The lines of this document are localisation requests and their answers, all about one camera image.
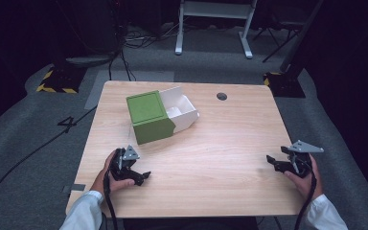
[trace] cardboard box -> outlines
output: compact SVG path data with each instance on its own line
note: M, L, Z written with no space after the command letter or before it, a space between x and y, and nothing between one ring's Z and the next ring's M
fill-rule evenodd
M181 87L126 98L138 145L173 136L199 117Z

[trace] white sleeve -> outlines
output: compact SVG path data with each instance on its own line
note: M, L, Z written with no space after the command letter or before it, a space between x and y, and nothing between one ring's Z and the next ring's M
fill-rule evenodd
M320 195L309 206L306 216L308 227L314 229L343 230L348 229L334 205L325 195Z
M103 196L97 191L88 191L74 202L60 230L100 229L103 217Z

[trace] hand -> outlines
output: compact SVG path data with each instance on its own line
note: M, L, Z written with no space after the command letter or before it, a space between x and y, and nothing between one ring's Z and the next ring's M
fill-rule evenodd
M109 167L110 161L112 160L113 155L115 154L115 151L112 151L108 155L108 157L105 160L105 164L103 166L103 169L98 173L97 178L95 179L94 183L92 184L92 187L90 190L98 191L104 196L104 175ZM110 192L115 192L117 190L123 189L128 186L134 185L134 180L132 179L125 179L125 180L118 180L116 181L112 174L109 174L109 188Z
M311 156L311 154L310 154L310 160L312 162L313 173L315 174L315 177L316 177L316 188L312 196L312 200L314 200L317 197L324 194L324 192L322 189L321 175L319 174L318 167L316 165L316 161ZM285 171L285 176L295 184L298 192L300 192L300 194L304 197L304 199L307 199L310 194L310 190L311 190L311 173L308 174L304 178L300 178L298 175L292 172Z

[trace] person's arm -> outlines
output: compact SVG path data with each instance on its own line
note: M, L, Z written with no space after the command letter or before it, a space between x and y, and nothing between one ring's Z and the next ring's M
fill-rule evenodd
M306 223L314 229L348 229L346 223L336 211L334 205L324 195L321 175L315 159L310 155L312 170L316 177L316 188L312 196L312 202L308 207ZM285 176L291 180L304 200L307 200L311 189L311 174L300 178L292 172L285 172Z
M76 200L76 202L74 202L67 218L60 227L61 230L100 228L102 222L101 203L104 200L104 174L114 154L115 151L106 158L103 169L98 173L90 191L84 193ZM124 187L134 185L134 180L126 179L116 181L110 174L109 183L110 191L112 193L123 189Z

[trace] table top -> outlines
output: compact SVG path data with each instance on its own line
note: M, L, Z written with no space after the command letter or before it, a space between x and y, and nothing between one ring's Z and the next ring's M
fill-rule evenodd
M126 97L175 86L182 87L200 117L172 137L138 146ZM142 186L111 196L118 218L296 215L302 197L265 158L287 161L280 146L290 144L264 85L108 81L75 184L89 190L108 154L132 145L141 156L132 169L151 175ZM81 194L72 191L67 212ZM106 202L102 208L110 217Z

